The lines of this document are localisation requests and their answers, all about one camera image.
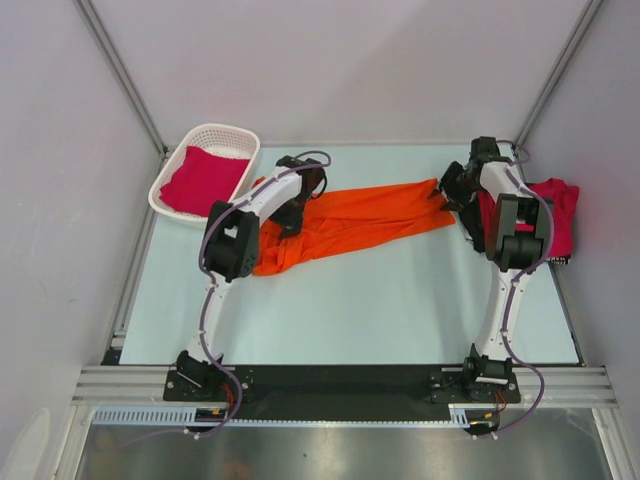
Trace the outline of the orange t shirt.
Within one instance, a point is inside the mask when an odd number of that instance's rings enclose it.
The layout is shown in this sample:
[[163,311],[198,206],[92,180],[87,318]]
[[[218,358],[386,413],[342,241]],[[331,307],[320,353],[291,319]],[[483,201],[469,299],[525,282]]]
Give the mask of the orange t shirt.
[[432,178],[325,193],[307,204],[301,232],[290,238],[268,220],[260,230],[253,274],[273,276],[309,261],[451,226],[455,218],[443,209],[444,198],[433,193],[436,186]]

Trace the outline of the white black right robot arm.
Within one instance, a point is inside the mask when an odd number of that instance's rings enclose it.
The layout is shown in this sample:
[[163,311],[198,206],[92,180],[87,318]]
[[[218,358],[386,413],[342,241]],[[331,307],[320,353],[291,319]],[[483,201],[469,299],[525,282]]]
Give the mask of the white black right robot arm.
[[481,222],[482,194],[494,202],[488,225],[480,228],[492,267],[485,317],[461,373],[442,385],[474,402],[516,388],[513,366],[524,364],[513,351],[522,297],[550,256],[555,234],[551,206],[526,185],[518,162],[503,155],[499,144],[494,137],[473,139],[467,163],[452,162],[430,194],[442,197],[441,209],[456,213],[466,229]]

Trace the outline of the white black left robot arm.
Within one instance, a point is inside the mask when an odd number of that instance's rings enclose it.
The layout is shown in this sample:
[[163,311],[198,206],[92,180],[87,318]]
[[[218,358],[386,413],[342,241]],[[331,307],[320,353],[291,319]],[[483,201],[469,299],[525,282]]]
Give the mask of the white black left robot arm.
[[322,150],[283,156],[272,172],[248,193],[210,209],[198,252],[198,267],[209,280],[198,326],[175,362],[177,374],[197,398],[214,397],[232,374],[221,365],[224,356],[221,326],[225,297],[257,265],[260,229],[271,220],[285,238],[301,232],[306,204],[316,189],[327,186],[331,155]]

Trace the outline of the magenta folded t shirt stack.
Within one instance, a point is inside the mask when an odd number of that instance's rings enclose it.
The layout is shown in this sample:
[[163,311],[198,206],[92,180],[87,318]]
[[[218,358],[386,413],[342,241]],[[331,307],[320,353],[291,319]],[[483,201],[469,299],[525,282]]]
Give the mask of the magenta folded t shirt stack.
[[[563,180],[550,178],[540,183],[528,183],[527,187],[552,203],[554,220],[554,239],[549,263],[568,264],[574,248],[572,223],[576,213],[580,189],[568,185]],[[489,239],[489,227],[495,210],[495,202],[486,192],[479,192],[476,199],[479,203],[479,215],[482,225],[483,248]]]

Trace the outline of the magenta t shirt in basket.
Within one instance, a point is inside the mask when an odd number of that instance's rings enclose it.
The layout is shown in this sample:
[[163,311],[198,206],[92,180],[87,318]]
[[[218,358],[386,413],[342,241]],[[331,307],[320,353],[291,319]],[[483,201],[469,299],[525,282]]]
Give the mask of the magenta t shirt in basket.
[[213,155],[188,146],[182,165],[160,188],[160,200],[174,211],[207,217],[216,201],[227,202],[249,165],[249,159]]

